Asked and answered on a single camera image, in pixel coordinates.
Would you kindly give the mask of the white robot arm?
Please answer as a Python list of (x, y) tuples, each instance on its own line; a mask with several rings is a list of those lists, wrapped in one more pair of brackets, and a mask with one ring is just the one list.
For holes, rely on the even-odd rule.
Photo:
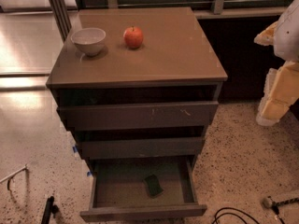
[(256, 116), (259, 125), (272, 126), (299, 99), (299, 0), (293, 0), (278, 21), (257, 34), (254, 42), (272, 46), (274, 54), (284, 61), (279, 69), (269, 69)]

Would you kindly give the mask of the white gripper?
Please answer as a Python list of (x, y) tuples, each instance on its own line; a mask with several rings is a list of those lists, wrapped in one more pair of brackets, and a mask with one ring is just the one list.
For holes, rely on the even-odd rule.
[[(254, 38), (262, 46), (274, 44), (274, 32), (277, 22), (273, 22)], [(258, 106), (256, 121), (261, 126), (273, 126), (278, 123), (299, 99), (299, 63), (285, 62), (280, 68), (270, 68), (263, 87), (263, 98)]]

